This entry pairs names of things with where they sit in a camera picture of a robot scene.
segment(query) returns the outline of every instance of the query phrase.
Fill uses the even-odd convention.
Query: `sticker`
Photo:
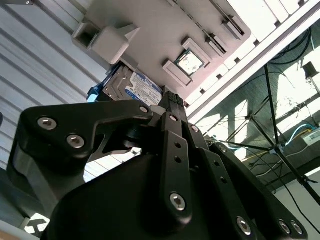
[[[134,72],[130,78],[132,86],[125,88],[132,99],[144,102],[148,106],[158,105],[162,99],[162,90],[142,73]]]

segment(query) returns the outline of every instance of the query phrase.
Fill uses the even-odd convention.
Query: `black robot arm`
[[[88,162],[142,154],[85,183]],[[183,100],[34,107],[19,120],[9,177],[50,218],[43,240],[306,240],[302,224],[230,152],[207,145]]]

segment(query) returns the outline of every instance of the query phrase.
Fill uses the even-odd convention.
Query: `processor chip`
[[[175,64],[182,69],[188,76],[197,72],[204,63],[191,50],[187,50]]]

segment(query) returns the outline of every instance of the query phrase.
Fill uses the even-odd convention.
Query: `blue cable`
[[[297,134],[297,132],[301,129],[301,128],[304,128],[304,127],[310,127],[312,130],[316,129],[316,127],[310,125],[310,124],[303,124],[301,126],[299,126],[295,131],[294,133],[292,134],[290,140],[285,144],[286,146],[288,146],[294,139],[295,135]]]

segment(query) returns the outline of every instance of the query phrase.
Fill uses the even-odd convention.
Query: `screw head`
[[[41,117],[38,119],[38,125],[45,130],[53,130],[57,127],[57,122],[49,117]]]
[[[302,235],[304,233],[301,227],[295,221],[291,221],[291,224],[298,234]]]
[[[175,209],[177,209],[178,211],[185,210],[186,202],[181,195],[179,195],[177,193],[172,193],[170,195],[170,201],[171,201],[172,205],[175,207]]]
[[[85,140],[78,135],[68,136],[66,142],[74,149],[80,149],[85,145]]]
[[[241,231],[245,235],[247,235],[247,236],[251,235],[251,228],[250,228],[249,224],[244,220],[243,217],[238,216],[236,219],[236,224],[238,224],[238,227],[241,229]]]
[[[172,121],[175,121],[175,122],[177,122],[178,121],[178,118],[176,118],[175,116],[173,116],[173,115],[170,115],[170,119],[172,120]]]
[[[219,144],[218,148],[219,148],[222,152],[224,152],[224,153],[227,152],[226,147],[225,147],[224,145],[222,145],[222,144]]]
[[[197,128],[195,125],[191,126],[192,130],[195,131],[196,133],[199,132],[199,128]]]
[[[143,112],[143,113],[147,113],[147,112],[149,112],[149,110],[146,108],[146,107],[144,107],[144,106],[141,106],[140,107],[140,110],[141,110],[141,112]]]
[[[287,234],[290,234],[290,233],[291,233],[289,227],[287,226],[287,224],[284,223],[284,221],[279,220],[279,224],[280,224],[281,228],[282,228]]]

